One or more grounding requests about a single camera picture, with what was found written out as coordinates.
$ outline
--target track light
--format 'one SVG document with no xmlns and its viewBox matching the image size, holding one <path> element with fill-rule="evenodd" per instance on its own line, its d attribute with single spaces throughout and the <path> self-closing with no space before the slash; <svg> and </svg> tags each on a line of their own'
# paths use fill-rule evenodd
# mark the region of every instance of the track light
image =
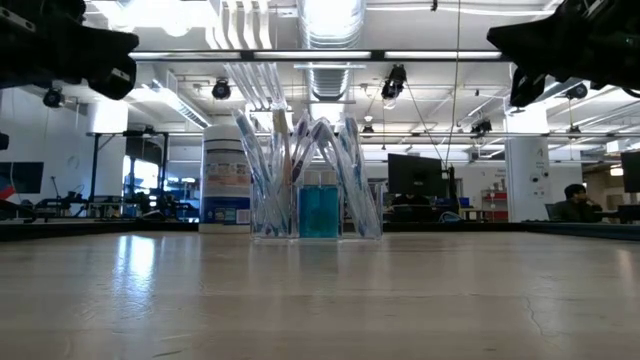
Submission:
<svg viewBox="0 0 640 360">
<path fill-rule="evenodd" d="M 564 94 L 564 97 L 569 100 L 584 99 L 588 94 L 589 88 L 587 88 L 584 84 L 580 84 L 567 90 L 567 92 Z"/>
<path fill-rule="evenodd" d="M 393 69 L 382 87 L 382 98 L 384 100 L 393 100 L 397 98 L 400 93 L 402 93 L 402 90 L 404 90 L 404 83 L 406 81 L 407 72 L 404 69 L 404 65 L 393 65 Z"/>
<path fill-rule="evenodd" d="M 216 84 L 213 86 L 211 95 L 213 95 L 213 98 L 217 100 L 227 100 L 229 97 L 231 97 L 231 88 L 229 87 L 229 79 L 218 78 L 216 80 Z"/>
<path fill-rule="evenodd" d="M 489 119 L 483 119 L 471 128 L 472 133 L 479 135 L 484 135 L 492 130 L 493 127 L 491 126 L 491 121 Z"/>
<path fill-rule="evenodd" d="M 62 89 L 59 88 L 51 88 L 44 94 L 44 98 L 42 98 L 42 103 L 52 109 L 59 109 L 64 106 L 66 99 L 62 94 Z"/>
<path fill-rule="evenodd" d="M 577 125 L 572 125 L 569 130 L 567 130 L 567 134 L 582 134 L 582 130 Z M 569 136 L 569 140 L 579 139 L 580 136 Z"/>
</svg>

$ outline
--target cable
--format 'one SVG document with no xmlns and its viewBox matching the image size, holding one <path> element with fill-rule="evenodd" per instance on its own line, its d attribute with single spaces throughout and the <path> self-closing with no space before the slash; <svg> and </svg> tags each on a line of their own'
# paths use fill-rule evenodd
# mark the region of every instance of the cable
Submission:
<svg viewBox="0 0 640 360">
<path fill-rule="evenodd" d="M 11 187 L 13 188 L 13 191 L 16 192 L 16 195 L 18 195 L 18 201 L 20 201 L 20 205 L 22 205 L 22 197 L 20 196 L 20 192 L 18 192 L 18 188 L 16 188 L 16 184 L 13 181 L 13 165 L 15 164 L 15 162 L 11 162 L 11 167 L 9 168 L 9 181 L 11 181 Z"/>
<path fill-rule="evenodd" d="M 624 91 L 625 93 L 627 93 L 627 95 L 634 97 L 636 99 L 640 99 L 640 94 L 631 90 L 631 89 L 627 89 L 627 88 L 623 88 L 622 91 Z"/>
<path fill-rule="evenodd" d="M 418 108 L 418 103 L 416 102 L 415 98 L 413 97 L 413 91 L 411 91 L 411 85 L 409 85 L 409 80 L 406 80 L 405 82 L 407 84 L 407 90 L 409 90 L 409 95 L 411 95 L 411 100 L 413 100 L 413 106 L 415 106 L 416 112 L 418 112 L 418 117 L 420 118 L 420 122 L 422 123 L 422 126 L 424 126 L 424 131 L 429 136 L 429 140 L 431 141 L 431 145 L 433 145 L 433 148 L 436 150 L 436 154 L 438 154 L 438 158 L 440 158 L 440 161 L 442 161 L 442 163 L 444 163 L 444 160 L 442 159 L 442 155 L 440 155 L 440 151 L 438 151 L 438 147 L 436 146 L 435 141 L 433 141 L 433 137 L 431 136 L 431 132 L 429 131 L 429 127 L 427 127 L 427 124 L 424 122 L 424 119 L 422 118 L 422 113 L 420 113 L 420 109 Z"/>
<path fill-rule="evenodd" d="M 383 101 L 382 102 L 382 150 L 387 150 L 387 138 L 386 138 L 387 121 L 385 120 L 384 109 L 385 109 L 385 105 Z"/>
<path fill-rule="evenodd" d="M 376 90 L 376 93 L 373 94 L 373 97 L 371 98 L 371 102 L 369 103 L 369 108 L 367 108 L 367 112 L 365 113 L 366 115 L 369 115 L 369 111 L 371 111 L 371 107 L 373 106 L 373 103 L 376 101 L 376 96 L 378 96 L 378 93 L 380 93 L 380 91 L 382 90 L 382 84 L 384 83 L 384 79 L 380 80 L 380 83 L 378 84 L 378 90 Z"/>
<path fill-rule="evenodd" d="M 462 0 L 458 0 L 458 10 L 462 9 Z M 449 144 L 447 145 L 447 156 L 444 160 L 444 168 L 449 166 L 449 153 L 451 152 L 451 140 L 453 128 L 456 125 L 456 100 L 458 97 L 458 74 L 460 72 L 460 33 L 462 32 L 462 12 L 458 11 L 458 34 L 456 39 L 456 75 L 453 84 L 453 111 L 451 112 L 451 130 L 449 132 Z"/>
</svg>

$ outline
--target ceiling duct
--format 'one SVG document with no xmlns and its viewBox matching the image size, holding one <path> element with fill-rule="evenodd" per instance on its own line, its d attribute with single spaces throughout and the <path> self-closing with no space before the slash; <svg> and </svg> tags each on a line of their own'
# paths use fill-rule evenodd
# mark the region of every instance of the ceiling duct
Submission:
<svg viewBox="0 0 640 360">
<path fill-rule="evenodd" d="M 366 0 L 297 0 L 297 4 L 304 48 L 336 50 L 357 47 L 364 23 Z M 351 71 L 339 68 L 307 70 L 311 100 L 340 101 L 349 89 Z M 312 115 L 315 107 L 323 105 L 312 105 Z"/>
</svg>

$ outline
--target white pillar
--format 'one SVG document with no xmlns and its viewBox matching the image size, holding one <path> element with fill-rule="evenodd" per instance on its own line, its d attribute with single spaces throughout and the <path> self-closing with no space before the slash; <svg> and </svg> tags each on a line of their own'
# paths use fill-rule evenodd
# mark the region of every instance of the white pillar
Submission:
<svg viewBox="0 0 640 360">
<path fill-rule="evenodd" d="M 119 133 L 127 130 L 129 107 L 124 101 L 102 101 L 89 104 L 87 110 L 89 128 L 95 133 Z M 122 194 L 123 160 L 127 140 L 123 137 L 104 135 L 100 144 L 109 141 L 98 152 L 96 195 L 120 196 Z"/>
<path fill-rule="evenodd" d="M 505 130 L 508 133 L 548 132 L 546 108 L 534 104 L 523 113 L 508 115 Z M 547 138 L 508 138 L 505 152 L 509 221 L 547 220 L 545 205 L 553 201 Z"/>
</svg>

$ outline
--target man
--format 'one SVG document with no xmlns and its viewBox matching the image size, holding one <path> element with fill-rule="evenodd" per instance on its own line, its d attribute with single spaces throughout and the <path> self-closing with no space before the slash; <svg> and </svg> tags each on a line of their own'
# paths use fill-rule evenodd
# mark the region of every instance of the man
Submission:
<svg viewBox="0 0 640 360">
<path fill-rule="evenodd" d="M 396 205 L 430 205 L 430 204 L 429 204 L 429 199 L 427 199 L 424 196 L 402 194 L 396 197 L 395 199 L 393 199 L 393 201 L 391 202 L 391 206 L 396 206 Z"/>
<path fill-rule="evenodd" d="M 587 196 L 587 189 L 580 184 L 569 185 L 564 189 L 567 200 L 553 206 L 551 221 L 572 223 L 595 223 L 602 220 L 596 214 L 602 207 Z"/>
</svg>

